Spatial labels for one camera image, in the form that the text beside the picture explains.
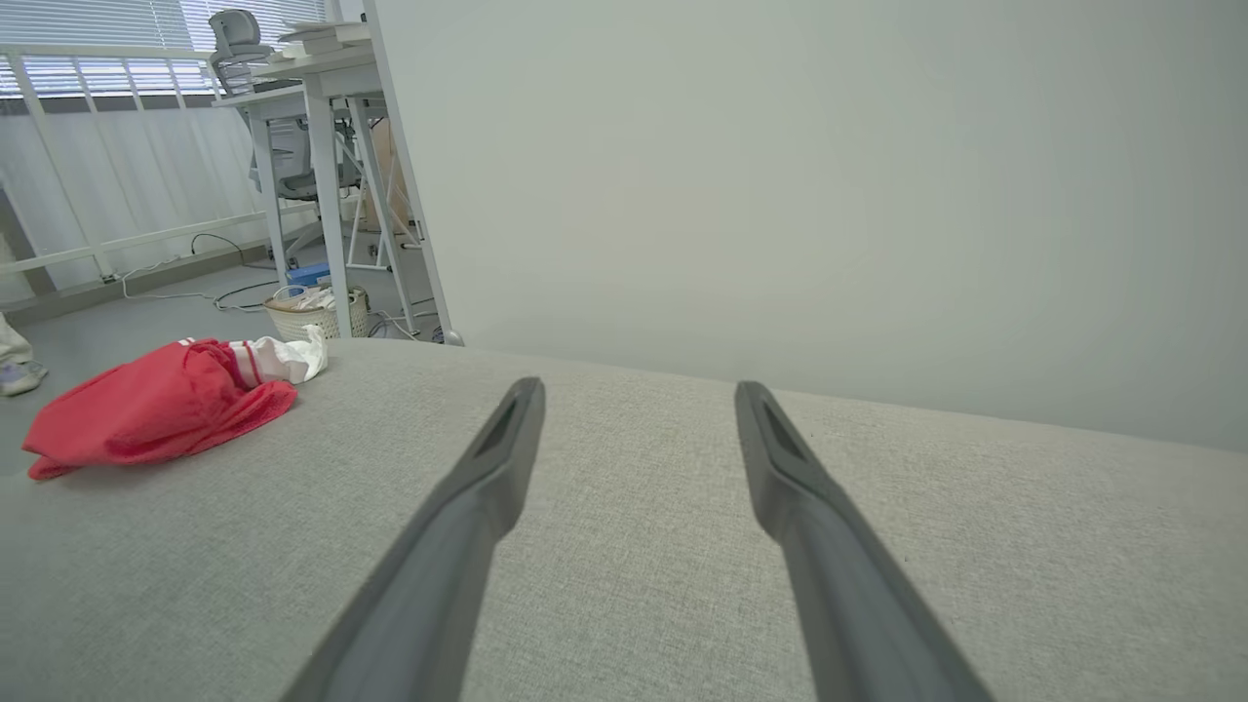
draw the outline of shoe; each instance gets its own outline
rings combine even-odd
[[[12,397],[22,392],[30,392],[44,382],[47,368],[42,363],[27,361],[25,363],[4,363],[0,366],[0,396]]]

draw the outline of window blinds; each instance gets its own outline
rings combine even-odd
[[[218,10],[243,9],[256,15],[261,39],[278,45],[290,25],[324,20],[323,0],[0,0],[0,44],[70,46],[144,46],[212,51],[216,36],[208,17]],[[0,97],[20,97],[7,60],[0,61]],[[81,95],[67,56],[26,56],[26,72],[41,97]],[[172,94],[175,76],[185,94],[212,92],[197,61],[130,59],[135,87],[144,95]],[[129,95],[121,59],[79,59],[92,95]]]

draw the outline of office chair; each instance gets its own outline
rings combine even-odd
[[[298,85],[297,80],[257,80],[252,76],[253,65],[267,65],[266,59],[273,52],[271,46],[260,42],[260,22],[247,10],[221,10],[208,17],[208,26],[217,37],[217,50],[208,57],[208,65],[217,75],[227,97],[251,95],[267,90],[277,90]],[[314,201],[316,171],[312,169],[312,144],[308,140],[307,121],[302,119],[273,120],[270,122],[270,139],[273,149],[273,180],[277,182],[277,196],[283,200]],[[347,144],[354,144],[354,132],[346,121],[334,125]],[[260,190],[260,172],[256,170],[256,157],[251,160],[251,180]],[[338,187],[359,185],[359,171],[349,159],[338,164]]]

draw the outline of white pants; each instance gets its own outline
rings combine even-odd
[[[30,342],[14,331],[0,314],[0,363],[25,363],[34,360]]]

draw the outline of desk leg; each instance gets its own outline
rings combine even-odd
[[[364,119],[363,106],[358,97],[347,99],[347,109],[351,110],[351,121],[356,122],[356,154],[364,164],[364,175],[368,176],[368,192],[373,197],[373,207],[377,210],[377,220],[382,227],[382,246],[389,250],[391,272],[394,274],[394,286],[398,287],[398,302],[403,306],[403,319],[407,320],[407,330],[416,334],[412,322],[412,306],[407,301],[407,279],[403,277],[403,269],[398,260],[398,242],[394,241],[394,227],[391,226],[389,197],[386,191],[386,181],[382,180],[381,167],[377,165],[377,151],[373,149],[373,135],[368,130],[368,120]]]
[[[273,247],[278,285],[286,285],[286,245],[282,242],[282,210],[277,200],[277,180],[273,177],[273,142],[268,134],[268,121],[248,115],[251,142],[256,149],[256,171],[260,174],[260,197],[265,202],[265,222],[268,225],[268,244]]]
[[[321,204],[321,229],[324,251],[329,259],[329,280],[333,285],[333,307],[338,316],[342,339],[349,339],[351,300],[347,289],[347,260],[342,251],[342,215],[338,212],[338,159],[333,139],[333,110],[321,91],[321,76],[303,77],[303,95],[308,104],[308,140],[312,142],[312,169],[316,171],[316,195]]]

